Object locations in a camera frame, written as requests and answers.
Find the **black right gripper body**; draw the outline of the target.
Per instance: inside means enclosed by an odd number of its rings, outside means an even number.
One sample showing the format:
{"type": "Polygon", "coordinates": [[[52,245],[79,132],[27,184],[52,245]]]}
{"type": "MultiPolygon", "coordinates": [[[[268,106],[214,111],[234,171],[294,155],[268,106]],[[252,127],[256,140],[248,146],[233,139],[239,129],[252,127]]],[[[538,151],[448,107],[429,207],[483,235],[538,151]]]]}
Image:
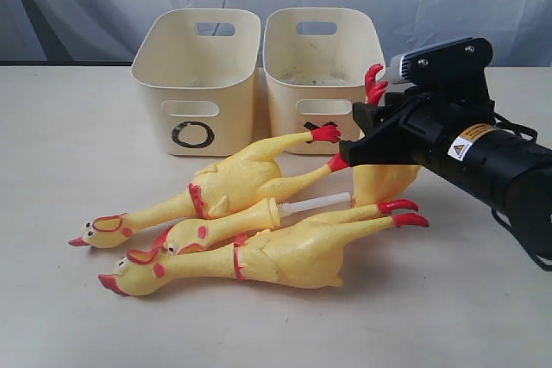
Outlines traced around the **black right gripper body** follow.
{"type": "Polygon", "coordinates": [[[398,114],[398,131],[405,136],[409,157],[437,170],[446,154],[445,141],[457,122],[457,105],[430,91],[386,94],[386,107],[398,114]]]}

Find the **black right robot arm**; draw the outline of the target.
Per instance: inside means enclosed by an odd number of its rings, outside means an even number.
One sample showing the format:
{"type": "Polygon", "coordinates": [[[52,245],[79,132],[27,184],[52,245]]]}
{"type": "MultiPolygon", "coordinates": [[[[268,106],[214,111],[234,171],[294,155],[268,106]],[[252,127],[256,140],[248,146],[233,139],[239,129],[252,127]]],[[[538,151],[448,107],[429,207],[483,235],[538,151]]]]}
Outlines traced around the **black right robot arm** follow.
{"type": "Polygon", "coordinates": [[[496,122],[493,101],[392,93],[383,106],[355,103],[364,137],[343,141],[351,166],[420,165],[508,219],[535,255],[551,251],[551,151],[496,122]]]}

